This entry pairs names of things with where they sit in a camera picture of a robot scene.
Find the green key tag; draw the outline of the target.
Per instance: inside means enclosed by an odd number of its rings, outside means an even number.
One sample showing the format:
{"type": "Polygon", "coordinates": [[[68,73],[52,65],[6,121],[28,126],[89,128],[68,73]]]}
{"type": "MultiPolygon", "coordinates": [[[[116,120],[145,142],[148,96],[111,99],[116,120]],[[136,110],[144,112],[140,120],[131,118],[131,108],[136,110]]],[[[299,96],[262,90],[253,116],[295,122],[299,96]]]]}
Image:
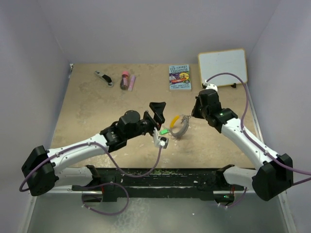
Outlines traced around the green key tag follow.
{"type": "Polygon", "coordinates": [[[165,134],[168,134],[170,132],[169,129],[163,129],[159,132],[160,135],[165,135],[165,134]]]}

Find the large keyring with small rings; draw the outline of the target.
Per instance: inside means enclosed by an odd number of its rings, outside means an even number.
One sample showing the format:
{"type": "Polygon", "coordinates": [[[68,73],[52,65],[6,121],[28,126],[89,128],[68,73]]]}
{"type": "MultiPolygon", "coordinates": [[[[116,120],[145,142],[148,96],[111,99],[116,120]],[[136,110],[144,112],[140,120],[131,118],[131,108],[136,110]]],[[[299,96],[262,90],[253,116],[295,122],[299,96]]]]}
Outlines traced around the large keyring with small rings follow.
{"type": "Polygon", "coordinates": [[[174,139],[181,139],[184,134],[187,132],[190,126],[190,115],[180,115],[179,120],[175,123],[173,128],[169,127],[169,134],[174,139]]]}

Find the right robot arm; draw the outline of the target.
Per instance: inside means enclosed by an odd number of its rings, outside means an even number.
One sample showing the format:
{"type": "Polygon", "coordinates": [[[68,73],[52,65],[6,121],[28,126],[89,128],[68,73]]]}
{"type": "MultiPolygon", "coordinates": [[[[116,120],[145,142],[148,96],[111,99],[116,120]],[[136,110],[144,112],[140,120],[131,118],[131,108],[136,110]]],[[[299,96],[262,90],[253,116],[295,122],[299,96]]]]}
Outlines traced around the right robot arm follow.
{"type": "Polygon", "coordinates": [[[269,201],[294,184],[293,161],[264,145],[229,108],[222,108],[217,91],[199,92],[191,115],[204,119],[209,126],[231,140],[251,161],[254,169],[227,165],[217,171],[216,184],[221,190],[232,185],[251,188],[258,197],[269,201]]]}

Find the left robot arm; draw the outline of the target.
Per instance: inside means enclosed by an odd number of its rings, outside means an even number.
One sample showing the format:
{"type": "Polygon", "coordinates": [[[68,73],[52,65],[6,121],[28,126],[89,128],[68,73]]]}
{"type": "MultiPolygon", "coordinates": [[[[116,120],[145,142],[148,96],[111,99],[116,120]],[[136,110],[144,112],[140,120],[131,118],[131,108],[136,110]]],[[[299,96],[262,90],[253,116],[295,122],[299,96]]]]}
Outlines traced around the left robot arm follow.
{"type": "Polygon", "coordinates": [[[118,121],[86,140],[56,149],[34,148],[21,168],[24,180],[19,191],[30,191],[32,196],[40,196],[54,187],[66,185],[95,190],[100,185],[96,169],[92,166],[72,168],[73,164],[98,155],[110,156],[124,148],[128,140],[146,134],[153,138],[155,147],[165,149],[169,140],[158,131],[165,122],[163,112],[166,103],[151,102],[149,106],[154,116],[150,116],[148,111],[141,116],[137,111],[129,110],[118,121]]]}

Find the yellow key tag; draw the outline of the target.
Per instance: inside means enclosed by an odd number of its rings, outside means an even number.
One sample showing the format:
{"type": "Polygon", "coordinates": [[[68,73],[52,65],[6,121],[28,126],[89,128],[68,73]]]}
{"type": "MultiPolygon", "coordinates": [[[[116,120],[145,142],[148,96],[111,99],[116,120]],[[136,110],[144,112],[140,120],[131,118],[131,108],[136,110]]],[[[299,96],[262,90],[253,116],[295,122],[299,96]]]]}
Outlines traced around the yellow key tag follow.
{"type": "Polygon", "coordinates": [[[170,122],[170,128],[173,128],[175,123],[179,120],[180,115],[176,115],[170,122]]]}

